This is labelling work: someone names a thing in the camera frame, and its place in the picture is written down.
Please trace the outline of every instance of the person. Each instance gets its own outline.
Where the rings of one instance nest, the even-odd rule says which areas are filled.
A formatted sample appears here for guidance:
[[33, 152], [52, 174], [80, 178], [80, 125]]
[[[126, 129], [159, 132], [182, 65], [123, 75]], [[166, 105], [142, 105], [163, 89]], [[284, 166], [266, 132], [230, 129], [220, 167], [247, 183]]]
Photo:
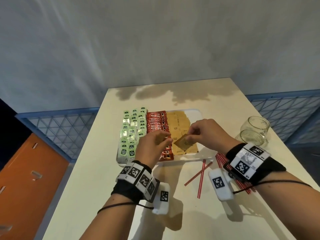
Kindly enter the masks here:
[[[229, 136], [213, 119], [196, 121], [187, 134], [188, 142], [201, 143], [224, 155], [241, 143]], [[173, 141], [165, 138], [169, 135], [168, 132], [158, 130], [142, 137], [136, 149], [135, 160], [153, 169], [161, 152]], [[300, 181], [286, 171], [271, 172], [262, 181], [269, 180]], [[296, 239], [320, 238], [320, 192], [306, 185], [288, 182], [262, 184], [256, 186], [256, 190]], [[131, 200], [113, 193], [104, 207], [123, 202]], [[80, 239], [127, 239], [135, 208], [136, 205], [121, 205], [102, 210]]]

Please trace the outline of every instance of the person's left hand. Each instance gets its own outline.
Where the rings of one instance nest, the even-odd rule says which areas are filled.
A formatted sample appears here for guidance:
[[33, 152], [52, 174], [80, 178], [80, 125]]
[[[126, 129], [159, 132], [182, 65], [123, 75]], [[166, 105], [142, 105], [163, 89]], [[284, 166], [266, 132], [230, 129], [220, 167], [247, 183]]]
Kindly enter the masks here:
[[169, 132], [156, 130], [141, 137], [136, 149], [135, 160], [153, 169], [159, 161], [162, 151], [173, 142], [172, 138], [166, 138], [170, 135]]

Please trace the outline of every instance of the tabletop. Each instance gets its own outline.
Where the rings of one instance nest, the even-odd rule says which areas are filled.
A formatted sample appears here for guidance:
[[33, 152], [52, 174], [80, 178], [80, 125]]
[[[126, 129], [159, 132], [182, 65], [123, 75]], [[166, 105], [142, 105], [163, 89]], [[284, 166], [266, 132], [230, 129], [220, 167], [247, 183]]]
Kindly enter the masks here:
[[[146, 107], [151, 112], [199, 109], [203, 118], [215, 119], [233, 137], [248, 117], [259, 116], [230, 78], [109, 89], [44, 240], [79, 239], [109, 198], [121, 171], [116, 155], [123, 110], [136, 107]], [[320, 190], [272, 129], [268, 136], [266, 150], [290, 173]], [[217, 167], [214, 160], [210, 168]], [[187, 186], [184, 183], [201, 168], [201, 161], [157, 166], [154, 176], [170, 184], [173, 198], [169, 213], [158, 216], [137, 207], [129, 239], [294, 239], [258, 193], [242, 192], [232, 203], [220, 202], [207, 176], [209, 169], [198, 199], [200, 177]]]

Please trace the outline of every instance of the glass mug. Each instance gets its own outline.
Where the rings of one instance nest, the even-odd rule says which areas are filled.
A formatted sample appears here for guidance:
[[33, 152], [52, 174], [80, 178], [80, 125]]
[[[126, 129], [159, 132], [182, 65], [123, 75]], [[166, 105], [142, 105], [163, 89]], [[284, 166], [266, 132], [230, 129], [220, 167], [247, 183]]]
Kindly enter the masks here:
[[262, 134], [255, 132], [250, 129], [245, 129], [242, 130], [236, 137], [236, 140], [249, 143], [251, 142], [252, 144], [256, 146], [262, 146], [265, 142], [266, 139], [262, 136]]
[[257, 133], [260, 133], [264, 138], [266, 138], [269, 128], [270, 123], [265, 118], [259, 116], [251, 116], [241, 126], [240, 131], [255, 131]]

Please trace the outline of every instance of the black cable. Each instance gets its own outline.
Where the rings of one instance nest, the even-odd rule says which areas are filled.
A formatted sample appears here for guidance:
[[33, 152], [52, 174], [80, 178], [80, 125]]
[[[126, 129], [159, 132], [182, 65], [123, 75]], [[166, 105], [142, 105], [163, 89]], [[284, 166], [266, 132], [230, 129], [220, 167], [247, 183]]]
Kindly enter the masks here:
[[247, 188], [244, 188], [242, 190], [238, 190], [238, 191], [234, 191], [233, 194], [237, 194], [237, 193], [240, 193], [242, 191], [245, 191], [245, 190], [248, 190], [254, 186], [257, 186], [257, 185], [261, 185], [261, 184], [268, 184], [268, 183], [279, 183], [279, 182], [283, 182], [283, 183], [297, 183], [297, 184], [303, 184], [303, 185], [306, 185], [306, 186], [309, 186], [311, 187], [310, 185], [304, 183], [304, 182], [300, 182], [300, 181], [295, 181], [295, 180], [268, 180], [268, 181], [262, 181], [262, 182], [259, 182], [259, 183], [256, 183], [254, 185], [251, 185], [250, 187], [247, 187]]
[[145, 205], [136, 204], [136, 203], [134, 203], [134, 202], [123, 202], [123, 203], [112, 204], [112, 205], [108, 205], [108, 206], [102, 207], [100, 210], [98, 210], [97, 214], [99, 214], [100, 211], [103, 211], [103, 210], [105, 210], [105, 209], [108, 209], [108, 208], [111, 208], [111, 207], [114, 207], [114, 206], [125, 206], [125, 205], [142, 206], [142, 207], [147, 208], [147, 209], [150, 209], [150, 210], [153, 210], [153, 209], [154, 209], [153, 207], [148, 207], [148, 206], [145, 206]]

